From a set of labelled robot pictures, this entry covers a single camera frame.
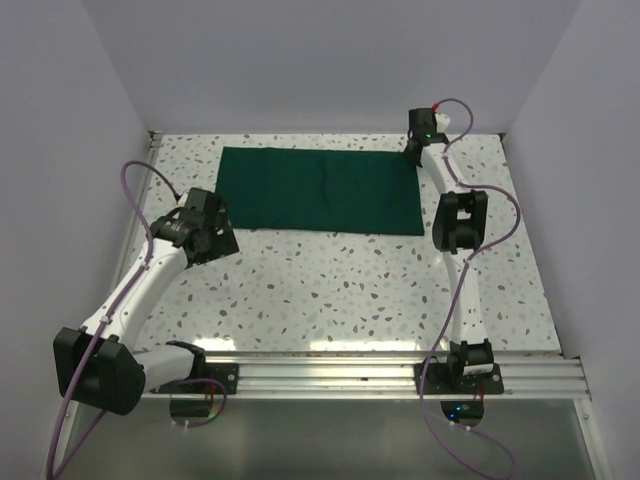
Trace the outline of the aluminium mounting rail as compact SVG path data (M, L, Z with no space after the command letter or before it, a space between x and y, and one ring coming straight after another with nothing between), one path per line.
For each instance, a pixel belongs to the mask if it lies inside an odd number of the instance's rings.
M206 363L236 363L239 399L295 400L413 400L416 392L413 365L424 363L424 383L430 363L422 353L240 353L206 352ZM424 395L442 400L584 399L589 387L582 365L561 356L499 354L505 393L501 395ZM197 394L177 393L174 384L148 393L173 394L188 399Z

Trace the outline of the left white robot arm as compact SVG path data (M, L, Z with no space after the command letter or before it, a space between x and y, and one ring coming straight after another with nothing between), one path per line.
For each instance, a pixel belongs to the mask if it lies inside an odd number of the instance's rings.
M201 390L205 353L172 340L146 353L133 348L168 287L186 270L236 254L226 201L190 189L177 207L146 227L147 243L101 307L80 328L63 328L53 341L60 394L99 410L129 414L152 390L177 384Z

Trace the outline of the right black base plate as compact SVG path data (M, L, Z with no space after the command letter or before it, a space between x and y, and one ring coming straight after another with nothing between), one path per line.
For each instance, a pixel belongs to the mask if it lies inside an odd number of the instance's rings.
M489 373L455 377L442 363L430 363L421 383L424 363L413 365L416 392L424 395L501 395L505 393L500 366L494 364Z

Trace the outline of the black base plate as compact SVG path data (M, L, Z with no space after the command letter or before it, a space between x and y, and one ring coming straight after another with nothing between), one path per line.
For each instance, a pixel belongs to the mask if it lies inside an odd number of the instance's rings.
M505 393L500 366L494 364L489 373L455 377L442 363L430 363L421 383L424 363L413 365L416 392L424 395L501 395Z
M227 395L235 395L238 380L238 364L204 363L174 387L177 393L215 395L226 391Z

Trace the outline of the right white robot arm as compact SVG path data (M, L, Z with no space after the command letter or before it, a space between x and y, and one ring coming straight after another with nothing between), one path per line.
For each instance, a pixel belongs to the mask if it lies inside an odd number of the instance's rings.
M435 107L408 111L408 140L403 156L427 169L439 201L432 222L432 241L445 262L452 291L449 354L444 364L431 367L428 376L446 381L457 392L468 392L481 375L494 367L494 357L482 319L477 274L468 257L485 238L488 195L466 185L459 167L442 154L450 144L446 135L449 118Z

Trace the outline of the green surgical drape cloth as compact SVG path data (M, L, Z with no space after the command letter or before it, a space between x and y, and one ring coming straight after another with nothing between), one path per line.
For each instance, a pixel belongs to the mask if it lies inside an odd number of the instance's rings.
M397 152L226 147L216 191L236 228L424 233L417 171Z

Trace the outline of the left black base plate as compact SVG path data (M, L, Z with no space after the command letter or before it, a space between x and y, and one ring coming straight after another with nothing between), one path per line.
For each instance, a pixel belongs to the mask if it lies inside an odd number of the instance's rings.
M174 387L177 393L215 395L226 391L227 395L235 395L238 380L238 364L204 363Z

